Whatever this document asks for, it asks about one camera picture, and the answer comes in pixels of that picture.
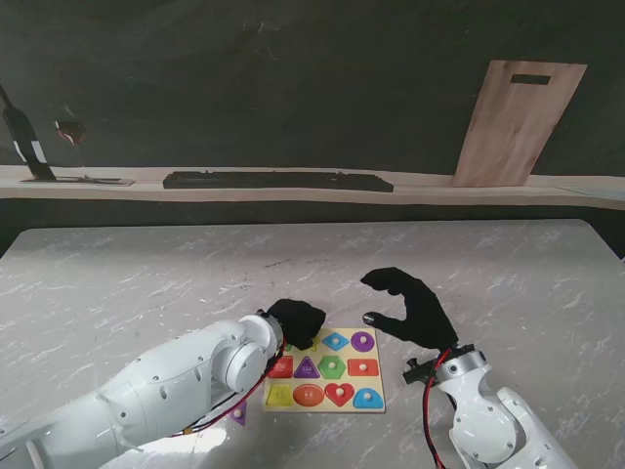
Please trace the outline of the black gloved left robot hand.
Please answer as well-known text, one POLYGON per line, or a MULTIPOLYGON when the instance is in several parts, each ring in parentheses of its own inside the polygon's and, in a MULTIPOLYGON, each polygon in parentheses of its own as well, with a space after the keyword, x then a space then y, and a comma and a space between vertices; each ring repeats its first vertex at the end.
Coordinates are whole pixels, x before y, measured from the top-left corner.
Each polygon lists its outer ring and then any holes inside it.
POLYGON ((323 327, 326 314, 311 304, 293 299, 280 299, 269 307, 267 314, 279 323, 289 345, 305 351, 323 327))

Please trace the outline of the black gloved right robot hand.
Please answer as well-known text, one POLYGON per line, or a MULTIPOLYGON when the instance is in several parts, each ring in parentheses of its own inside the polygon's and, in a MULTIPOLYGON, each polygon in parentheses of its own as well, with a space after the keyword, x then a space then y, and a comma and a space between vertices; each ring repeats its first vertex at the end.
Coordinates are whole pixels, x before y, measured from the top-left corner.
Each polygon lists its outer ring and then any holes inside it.
POLYGON ((458 343, 457 333, 438 297, 419 278, 389 267, 370 271, 360 281, 376 291, 402 296, 406 313, 399 320, 369 312, 362 317, 365 324, 424 349, 444 352, 458 343))

